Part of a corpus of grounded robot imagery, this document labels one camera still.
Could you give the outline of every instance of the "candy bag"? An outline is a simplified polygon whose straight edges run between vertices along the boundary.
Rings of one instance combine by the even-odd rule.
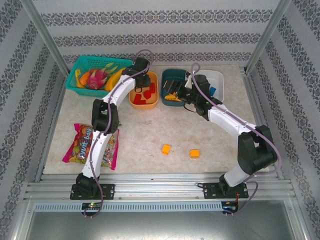
[[[94,130],[91,126],[80,123],[75,123],[74,129],[77,131],[77,134],[74,137],[73,144],[70,146],[62,161],[65,163],[75,162],[85,164],[89,156]],[[118,136],[119,130],[110,137],[105,147],[101,167],[108,167],[111,168],[111,170],[116,169],[119,146]]]

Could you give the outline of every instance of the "orange cube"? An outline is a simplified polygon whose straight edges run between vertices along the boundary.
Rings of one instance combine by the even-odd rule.
[[[162,149],[162,153],[168,155],[170,151],[170,145],[165,144]]]
[[[200,151],[198,149],[192,149],[190,151],[190,158],[195,159],[200,156]]]

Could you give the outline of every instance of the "blue object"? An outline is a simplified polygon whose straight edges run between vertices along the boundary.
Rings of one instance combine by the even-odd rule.
[[[103,69],[109,63],[114,63],[112,67],[118,66],[118,68],[114,71],[116,73],[118,70],[122,68],[131,66],[133,64],[133,61],[129,59],[101,57],[101,56],[80,56],[75,62],[75,64],[73,65],[73,68],[68,76],[68,79],[66,80],[65,87],[67,89],[71,89],[75,91],[79,95],[96,97],[96,98],[105,97],[109,93],[108,91],[77,88],[75,71],[76,69],[79,69],[82,75],[85,72],[89,71],[90,69]]]
[[[171,107],[182,107],[184,105],[183,101],[165,100],[165,96],[169,95],[169,93],[164,89],[164,85],[167,80],[178,80],[179,82],[182,82],[183,85],[185,85],[186,72],[187,72],[186,70],[177,69],[177,68],[169,68],[163,71],[160,96],[164,105],[171,106]]]
[[[210,87],[210,94],[211,94],[211,97],[215,94],[215,91],[216,91],[217,89],[215,89],[213,86],[212,87]]]

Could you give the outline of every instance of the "wall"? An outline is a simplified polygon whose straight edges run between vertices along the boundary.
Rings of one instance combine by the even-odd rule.
[[[320,1],[293,0],[251,73],[311,239],[320,239]]]
[[[71,67],[80,55],[245,66],[279,0],[35,0]]]
[[[64,76],[18,0],[0,0],[0,240],[33,182]]]

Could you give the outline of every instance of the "beige marble surface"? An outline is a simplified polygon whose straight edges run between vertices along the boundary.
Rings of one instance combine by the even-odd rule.
[[[150,70],[158,76],[168,66]],[[190,70],[190,66],[179,66]],[[202,66],[224,76],[223,103],[241,118],[254,123],[246,89],[237,65]],[[44,174],[78,174],[83,164],[64,163],[62,158],[72,144],[74,123],[91,123],[94,97],[79,96],[66,90]],[[226,172],[237,162],[237,140],[219,126],[204,120],[183,107],[165,106],[161,99],[156,108],[136,110],[127,97],[118,107],[122,123],[116,170],[102,167],[102,173],[206,173]],[[169,155],[162,154],[164,144],[171,145]],[[190,159],[189,151],[199,149],[200,157]]]

